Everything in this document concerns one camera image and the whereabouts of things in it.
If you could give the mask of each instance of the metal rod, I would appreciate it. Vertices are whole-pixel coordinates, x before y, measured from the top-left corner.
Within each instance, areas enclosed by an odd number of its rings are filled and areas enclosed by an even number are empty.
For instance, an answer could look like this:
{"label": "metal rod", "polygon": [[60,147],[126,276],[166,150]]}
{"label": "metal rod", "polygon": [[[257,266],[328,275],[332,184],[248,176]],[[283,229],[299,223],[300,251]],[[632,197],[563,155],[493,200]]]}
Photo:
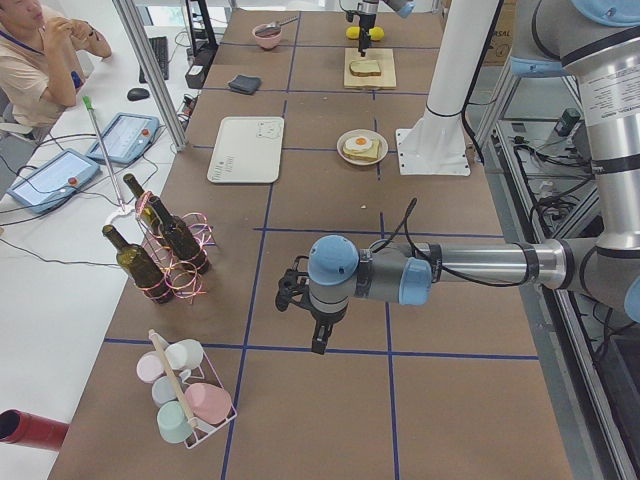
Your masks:
{"label": "metal rod", "polygon": [[120,15],[122,25],[131,41],[133,51],[144,72],[153,99],[158,105],[160,115],[171,135],[176,150],[184,150],[187,145],[187,139],[176,115],[167,86],[164,83],[162,72],[147,39],[140,13],[132,0],[113,0],[113,4],[118,11],[118,15]]}
{"label": "metal rod", "polygon": [[98,139],[98,143],[100,144],[100,149],[102,150],[102,156],[104,157],[104,164],[107,166],[109,178],[111,178],[111,183],[113,184],[113,188],[116,191],[118,205],[120,205],[122,211],[125,211],[126,207],[124,203],[124,197],[122,196],[122,191],[120,190],[120,186],[118,185],[118,181],[116,180],[116,174],[114,173],[113,166],[111,165],[111,159],[109,158],[109,152],[107,152],[107,146],[104,144],[104,140],[102,139],[100,127],[98,126],[96,115],[93,111],[93,105],[91,105],[91,98],[85,95],[84,97],[82,97],[82,101],[84,102],[84,106],[87,107],[87,112],[89,112],[89,118],[91,119],[93,130],[96,132],[96,137]]}

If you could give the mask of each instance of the brown table mat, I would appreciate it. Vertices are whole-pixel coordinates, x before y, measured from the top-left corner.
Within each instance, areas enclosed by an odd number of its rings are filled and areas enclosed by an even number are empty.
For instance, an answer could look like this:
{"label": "brown table mat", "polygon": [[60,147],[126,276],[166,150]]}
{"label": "brown table mat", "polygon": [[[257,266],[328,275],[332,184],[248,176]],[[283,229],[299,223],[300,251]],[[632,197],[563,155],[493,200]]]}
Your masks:
{"label": "brown table mat", "polygon": [[[395,129],[423,114],[438,18],[379,15],[398,88],[371,93],[342,86],[354,44],[341,13],[301,13],[270,52],[253,43],[253,26],[290,14],[233,14],[161,194],[172,212],[214,225],[208,293],[157,306],[126,286],[50,478],[571,478],[516,289],[435,285],[422,307],[352,300],[324,357],[308,352],[307,312],[275,310],[296,255],[329,233],[368,246],[413,196],[416,241],[503,242],[481,166],[470,177],[399,174]],[[255,95],[227,89],[240,73],[263,78]],[[246,115],[285,118],[279,179],[209,183],[220,122]],[[377,166],[337,155],[337,138],[356,128],[389,141]],[[203,342],[235,400],[235,422],[193,450],[160,439],[150,386],[135,376],[150,328]]]}

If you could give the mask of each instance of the tablet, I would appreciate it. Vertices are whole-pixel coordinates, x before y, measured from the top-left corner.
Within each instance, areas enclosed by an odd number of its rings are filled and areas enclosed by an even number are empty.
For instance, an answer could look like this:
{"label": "tablet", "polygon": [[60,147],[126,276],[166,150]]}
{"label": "tablet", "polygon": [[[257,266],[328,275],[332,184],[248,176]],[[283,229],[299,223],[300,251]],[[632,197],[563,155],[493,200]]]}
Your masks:
{"label": "tablet", "polygon": [[93,160],[66,149],[7,190],[34,213],[52,210],[76,193],[100,170]]}
{"label": "tablet", "polygon": [[[153,140],[159,126],[160,121],[156,117],[118,113],[101,132],[111,162],[119,165],[135,162]],[[102,148],[97,141],[89,148],[87,157],[104,163]]]}

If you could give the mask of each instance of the white table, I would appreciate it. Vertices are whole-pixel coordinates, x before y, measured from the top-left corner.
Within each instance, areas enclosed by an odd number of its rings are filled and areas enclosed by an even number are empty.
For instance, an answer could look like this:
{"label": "white table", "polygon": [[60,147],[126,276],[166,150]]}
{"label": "white table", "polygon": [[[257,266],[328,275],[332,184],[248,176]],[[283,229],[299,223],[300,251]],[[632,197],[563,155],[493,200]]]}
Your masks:
{"label": "white table", "polygon": [[[168,37],[170,55],[179,32],[179,28],[166,27],[147,30],[150,37]],[[184,35],[178,41],[188,43]],[[124,31],[118,38],[109,38],[109,42],[113,56],[96,66],[78,96],[78,104],[63,114],[52,130],[53,136],[92,133],[89,115],[81,100],[83,95],[91,97],[98,123],[103,127],[118,112],[161,118],[152,98],[138,102],[126,99],[130,88],[144,85],[138,83],[138,63]],[[196,96],[198,92],[188,89],[184,79],[185,48],[176,48],[167,87],[177,109],[185,93]],[[86,152],[91,143],[91,139],[61,141],[63,147],[80,152]],[[36,151],[30,165],[42,165],[59,151],[51,142]],[[149,190],[161,192],[174,154],[171,139],[165,132],[146,154],[158,168],[146,185]],[[142,181],[154,169],[151,163],[140,159],[126,171]],[[111,181],[106,177],[106,169],[101,167],[94,182],[103,178],[104,181],[91,191],[105,194],[115,202]],[[131,199],[124,183],[119,184],[125,198]],[[0,201],[2,212],[19,206],[8,196]],[[115,209],[101,197],[78,194],[42,219],[6,227],[1,238],[48,259],[115,263],[115,250],[101,234],[105,219]],[[0,224],[31,217],[29,211],[0,214]],[[133,216],[114,223],[128,239],[140,240],[142,235]],[[45,263],[3,243],[0,243],[0,262],[0,412],[18,409],[70,422],[126,275],[118,268]],[[45,479],[55,458],[54,452],[0,444],[0,478]]]}

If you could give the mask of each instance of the green glass bottle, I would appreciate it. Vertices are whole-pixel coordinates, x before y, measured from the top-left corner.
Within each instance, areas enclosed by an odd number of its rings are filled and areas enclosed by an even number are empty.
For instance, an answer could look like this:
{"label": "green glass bottle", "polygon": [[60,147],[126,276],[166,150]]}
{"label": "green glass bottle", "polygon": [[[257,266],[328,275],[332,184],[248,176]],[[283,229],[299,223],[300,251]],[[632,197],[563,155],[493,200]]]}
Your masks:
{"label": "green glass bottle", "polygon": [[200,274],[209,270],[211,264],[207,253],[196,241],[184,220],[171,215],[155,195],[149,197],[149,205],[160,219],[160,234],[174,255],[182,261],[192,263]]}
{"label": "green glass bottle", "polygon": [[[144,195],[145,190],[142,188],[142,185],[138,183],[136,177],[134,177],[131,173],[127,173],[124,177],[122,177],[124,183],[127,184],[131,193],[136,197],[136,199],[140,199],[142,195]],[[140,220],[144,223],[149,231],[159,240],[162,240],[162,236],[160,235],[160,219],[156,215],[156,212],[153,209],[146,205],[142,211],[140,212]]]}
{"label": "green glass bottle", "polygon": [[113,225],[102,227],[102,234],[116,247],[118,265],[147,297],[156,303],[166,303],[174,297],[164,273],[144,248],[127,242]]}

